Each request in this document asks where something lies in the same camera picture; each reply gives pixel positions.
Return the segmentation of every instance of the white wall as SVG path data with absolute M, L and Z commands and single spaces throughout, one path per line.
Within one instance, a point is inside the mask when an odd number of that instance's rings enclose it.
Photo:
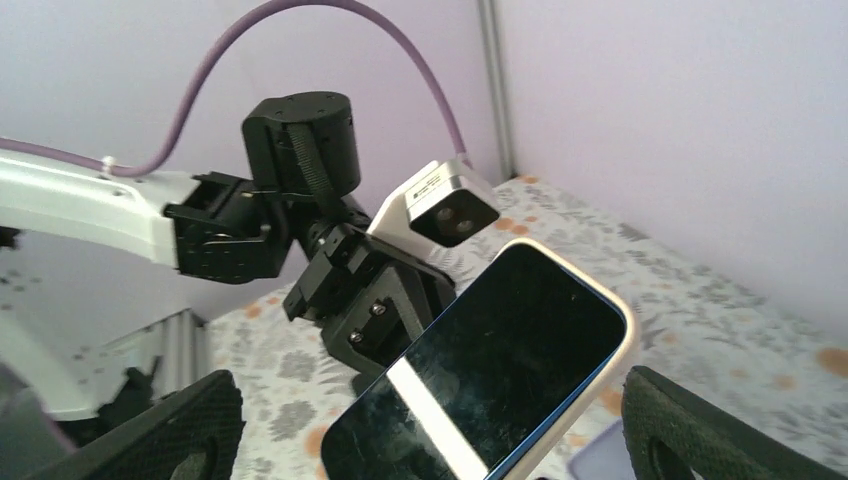
M 497 3 L 520 172 L 848 335 L 848 3 Z
M 3 1 L 0 135 L 143 162 L 158 149 L 206 49 L 260 3 Z M 428 59 L 478 169 L 497 181 L 476 4 L 365 3 L 392 19 Z M 228 52 L 167 168 L 248 175 L 241 120 L 264 98 L 323 89 L 352 98 L 363 170 L 355 195 L 371 213 L 426 161 L 452 154 L 425 84 L 386 34 L 347 12 L 301 7 L 266 20 Z M 0 255 L 0 268 L 7 255 L 13 254 Z M 49 283 L 55 315 L 86 319 L 102 339 L 185 306 L 216 316 L 295 280 L 305 265 L 294 252 L 280 279 L 229 287 L 180 278 L 105 247 L 37 234 L 25 238 L 20 255 Z

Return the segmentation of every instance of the phone screen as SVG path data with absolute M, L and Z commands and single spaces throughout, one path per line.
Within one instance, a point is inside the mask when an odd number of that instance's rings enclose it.
M 498 478 L 624 339 L 624 314 L 516 244 L 334 423 L 330 479 Z

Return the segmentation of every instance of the robotic arm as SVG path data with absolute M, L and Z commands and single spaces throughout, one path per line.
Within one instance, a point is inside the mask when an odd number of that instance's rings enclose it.
M 242 133 L 252 180 L 161 171 L 109 178 L 0 150 L 5 243 L 18 231 L 40 231 L 242 284 L 277 277 L 296 240 L 310 264 L 283 302 L 289 318 L 321 320 L 331 355 L 368 378 L 378 375 L 453 300 L 453 282 L 424 260 L 435 246 L 458 245 L 497 219 L 490 187 L 461 158 L 431 162 L 372 220 L 350 196 L 359 163 L 350 102 L 337 93 L 265 100 Z M 48 328 L 55 322 L 19 313 L 0 311 L 0 362 L 60 421 L 103 417 L 130 383 L 152 402 L 209 370 L 204 331 L 191 316 L 132 332 L 80 366 L 72 360 L 79 354 Z M 127 345 L 143 353 L 113 360 Z

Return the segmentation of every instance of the black foam pad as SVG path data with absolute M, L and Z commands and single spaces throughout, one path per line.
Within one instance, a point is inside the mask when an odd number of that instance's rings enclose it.
M 648 367 L 628 373 L 621 413 L 639 480 L 845 480 Z
M 227 480 L 244 421 L 232 373 L 170 395 L 30 480 Z

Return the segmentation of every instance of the phone case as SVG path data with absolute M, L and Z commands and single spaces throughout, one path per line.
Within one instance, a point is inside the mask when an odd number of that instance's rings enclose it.
M 516 238 L 504 245 L 495 258 L 500 256 L 500 254 L 506 249 L 517 244 L 528 245 L 544 253 L 545 256 L 560 264 L 569 273 L 604 296 L 610 303 L 621 310 L 624 315 L 624 321 L 626 322 L 626 329 L 624 333 L 624 340 L 621 342 L 621 345 L 615 351 L 612 358 L 610 358 L 604 369 L 601 370 L 595 379 L 589 383 L 586 390 L 577 397 L 571 407 L 569 407 L 565 413 L 563 413 L 562 416 L 554 422 L 550 430 L 542 435 L 542 438 L 540 438 L 539 441 L 536 442 L 536 444 L 533 445 L 523 457 L 521 457 L 515 467 L 513 467 L 513 469 L 504 476 L 505 480 L 525 480 L 531 473 L 533 473 L 536 466 L 541 463 L 556 443 L 565 435 L 568 429 L 571 428 L 571 425 L 574 424 L 577 418 L 580 417 L 587 408 L 589 408 L 589 405 L 595 398 L 598 397 L 598 395 L 600 395 L 604 387 L 609 385 L 610 382 L 612 382 L 612 380 L 618 375 L 625 373 L 633 366 L 636 355 L 638 354 L 639 337 L 641 335 L 639 323 L 637 322 L 633 311 L 624 302 L 624 300 L 621 299 L 621 297 L 613 293 L 607 287 L 601 285 L 597 280 L 589 276 L 589 274 L 580 270 L 575 265 L 560 257 L 551 249 L 536 240 L 526 237 Z

